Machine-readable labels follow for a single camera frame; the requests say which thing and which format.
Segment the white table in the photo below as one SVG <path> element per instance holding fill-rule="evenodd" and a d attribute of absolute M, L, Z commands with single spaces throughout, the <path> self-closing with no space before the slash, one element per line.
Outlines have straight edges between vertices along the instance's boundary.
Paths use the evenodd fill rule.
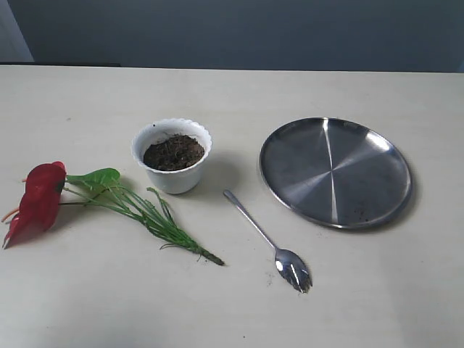
<path fill-rule="evenodd" d="M 0 212 L 54 160 L 69 174 L 116 167 L 143 192 L 134 134 L 165 117 L 200 122 L 214 143 L 204 180 L 166 199 L 227 263 L 159 251 L 115 213 L 62 207 L 49 232 L 0 252 L 0 347 L 464 347 L 464 75 L 3 66 L 0 107 Z M 274 199 L 260 147 L 303 117 L 352 120 L 397 145 L 415 172 L 409 213 L 342 233 Z M 278 275 L 224 188 L 311 265 L 309 294 Z"/>

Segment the stainless steel plate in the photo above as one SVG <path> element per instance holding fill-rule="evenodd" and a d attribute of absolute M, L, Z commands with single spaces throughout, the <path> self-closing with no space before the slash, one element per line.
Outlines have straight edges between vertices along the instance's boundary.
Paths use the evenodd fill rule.
<path fill-rule="evenodd" d="M 274 195 L 306 218 L 337 228 L 386 223 L 405 207 L 411 175 L 399 151 L 357 123 L 307 118 L 272 133 L 261 149 Z"/>

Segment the soil crumbs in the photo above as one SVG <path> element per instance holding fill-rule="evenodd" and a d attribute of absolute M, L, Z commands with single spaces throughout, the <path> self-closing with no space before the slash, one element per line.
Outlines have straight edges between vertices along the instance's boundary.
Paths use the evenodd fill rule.
<path fill-rule="evenodd" d="M 144 163 L 150 168 L 171 172 L 191 167 L 204 155 L 203 147 L 189 136 L 175 135 L 162 143 L 150 145 Z"/>

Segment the white flower pot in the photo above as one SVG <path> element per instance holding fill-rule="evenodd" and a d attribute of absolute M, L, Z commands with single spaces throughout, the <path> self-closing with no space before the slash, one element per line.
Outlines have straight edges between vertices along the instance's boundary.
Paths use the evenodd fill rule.
<path fill-rule="evenodd" d="M 181 134 L 195 138 L 203 146 L 203 157 L 191 167 L 171 172 L 156 170 L 144 164 L 145 151 L 152 144 L 162 143 L 171 136 Z M 197 122 L 183 118 L 156 121 L 144 127 L 132 140 L 132 155 L 146 170 L 153 185 L 168 194 L 182 194 L 192 189 L 200 181 L 206 157 L 211 151 L 211 136 Z"/>

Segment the red anthurium flower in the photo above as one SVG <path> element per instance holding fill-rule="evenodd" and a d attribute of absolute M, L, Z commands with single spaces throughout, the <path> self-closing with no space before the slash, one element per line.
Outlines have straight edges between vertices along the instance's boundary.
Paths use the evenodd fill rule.
<path fill-rule="evenodd" d="M 44 231 L 54 224 L 65 179 L 65 165 L 61 162 L 46 163 L 31 170 L 26 179 L 25 193 L 19 208 L 2 219 L 5 221 L 10 215 L 18 212 L 9 225 L 4 239 L 4 249 L 13 237 L 31 223 L 38 223 Z"/>

